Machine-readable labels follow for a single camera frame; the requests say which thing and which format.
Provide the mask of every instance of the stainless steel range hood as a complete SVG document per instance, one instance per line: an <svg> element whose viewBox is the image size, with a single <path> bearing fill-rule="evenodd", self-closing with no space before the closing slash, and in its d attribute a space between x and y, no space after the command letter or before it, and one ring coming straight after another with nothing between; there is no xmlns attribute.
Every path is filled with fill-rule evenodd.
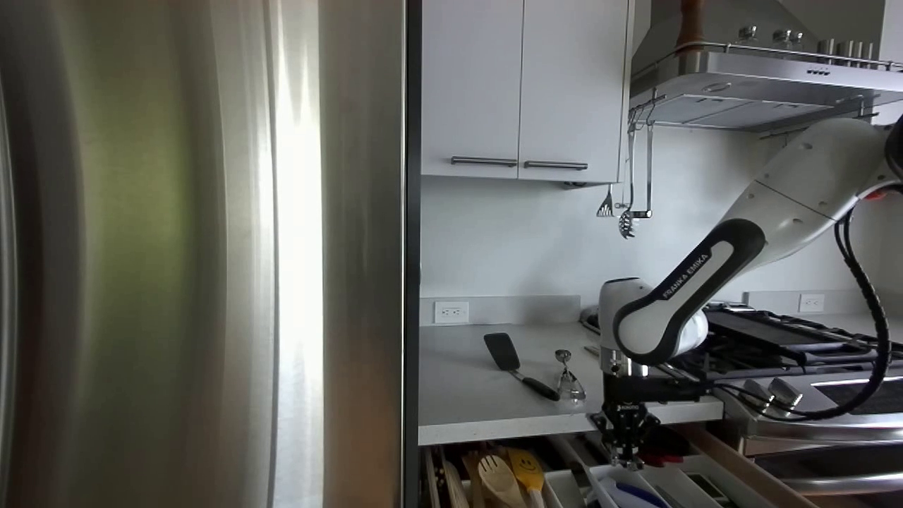
<svg viewBox="0 0 903 508"><path fill-rule="evenodd" d="M630 106L641 110L641 119L764 132L868 114L903 99L903 66L815 52L817 35L777 1L687 4L701 7L695 28L702 37L675 47L681 2L652 0L651 26L634 55L630 83ZM737 43L738 31L750 25L759 39ZM774 49L776 30L802 33L802 40Z"/></svg>

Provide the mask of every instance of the white cabinet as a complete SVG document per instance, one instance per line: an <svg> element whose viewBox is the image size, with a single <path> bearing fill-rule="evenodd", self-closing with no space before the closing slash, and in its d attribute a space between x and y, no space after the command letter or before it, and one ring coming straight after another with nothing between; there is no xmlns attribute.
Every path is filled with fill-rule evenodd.
<svg viewBox="0 0 903 508"><path fill-rule="evenodd" d="M517 178L523 19L523 0L424 0L424 174Z"/></svg>
<svg viewBox="0 0 903 508"><path fill-rule="evenodd" d="M628 103L628 8L525 0L520 178L616 179Z"/></svg>
<svg viewBox="0 0 903 508"><path fill-rule="evenodd" d="M424 0L423 173L615 181L632 9L632 0Z"/></svg>

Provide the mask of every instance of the refrigerator door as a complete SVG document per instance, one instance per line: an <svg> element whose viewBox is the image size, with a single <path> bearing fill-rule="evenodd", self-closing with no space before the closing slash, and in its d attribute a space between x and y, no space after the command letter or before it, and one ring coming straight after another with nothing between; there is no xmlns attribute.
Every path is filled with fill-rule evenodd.
<svg viewBox="0 0 903 508"><path fill-rule="evenodd" d="M414 498L405 9L0 2L0 506Z"/></svg>

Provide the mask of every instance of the drawer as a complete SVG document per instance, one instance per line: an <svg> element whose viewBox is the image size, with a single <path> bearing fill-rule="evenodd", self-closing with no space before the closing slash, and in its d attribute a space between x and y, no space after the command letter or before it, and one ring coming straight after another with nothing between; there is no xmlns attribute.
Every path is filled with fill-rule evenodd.
<svg viewBox="0 0 903 508"><path fill-rule="evenodd" d="M473 502L474 493L471 491L471 478L465 461L489 453L504 456L506 448L517 447L529 450L540 462L545 475L543 501L549 508L583 508L587 499L599 499L599 506L602 508L627 505L648 508L652 505L636 503L637 498L624 492L630 489L626 485L656 495L661 505L669 508L720 508L700 486L702 484L711 488L705 482L711 483L739 508L815 508L814 504L703 428L693 426L679 431L690 442L692 454L686 456L683 463L667 464L665 467L647 466L639 472L608 464L595 444L600 437L598 433L422 447L421 506L451 506L448 482L442 466L445 464L444 460L461 478L461 485L468 499L467 506L504 508L492 494L486 492L483 504ZM531 506L527 497L525 506Z"/></svg>

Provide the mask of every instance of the black cable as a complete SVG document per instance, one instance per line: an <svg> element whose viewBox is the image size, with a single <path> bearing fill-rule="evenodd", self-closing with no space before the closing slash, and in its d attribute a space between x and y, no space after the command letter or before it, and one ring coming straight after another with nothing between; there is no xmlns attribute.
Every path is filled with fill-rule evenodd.
<svg viewBox="0 0 903 508"><path fill-rule="evenodd" d="M903 185L892 186L892 190L903 194ZM856 284L859 286L862 295L865 297L865 302L869 308L871 317L875 321L875 333L877 339L875 349L878 355L875 358L875 363L871 370L871 376L869 376L869 380L865 383L865 385L862 386L862 390L859 393L857 393L852 399L847 400L843 404L839 404L835 408L822 409L818 411L799 411L795 409L789 409L783 404L776 403L775 401L771 402L772 405L778 407L779 409L785 410L790 414L798 415L800 418L781 418L769 415L763 409L756 407L756 405L751 401L744 399L736 393L731 393L728 390L735 390L739 393L752 397L753 399L768 402L755 393L733 385L715 385L716 388L723 389L725 393L730 394L736 400L738 400L745 406L754 409L756 412L758 412L758 414L766 418L779 421L812 421L839 417L852 411L853 409L858 408L863 402L868 400L869 397L871 397L876 391L878 391L881 384L884 382L884 377L887 374L888 367L890 365L891 352L888 319L884 314L884 308L881 306L881 302L879 301L878 295L875 292L875 287L869 281L868 275L866 275L865 271L862 269L862 266L859 263L859 260L856 259L856 255L853 253L852 243L850 242L851 217L852 210L847 212L846 215L844 215L839 221L834 224L834 239L837 241L837 247L838 249L840 249L841 255L843 256L843 262L846 263L847 267L850 269L853 275L853 278L856 280Z"/></svg>

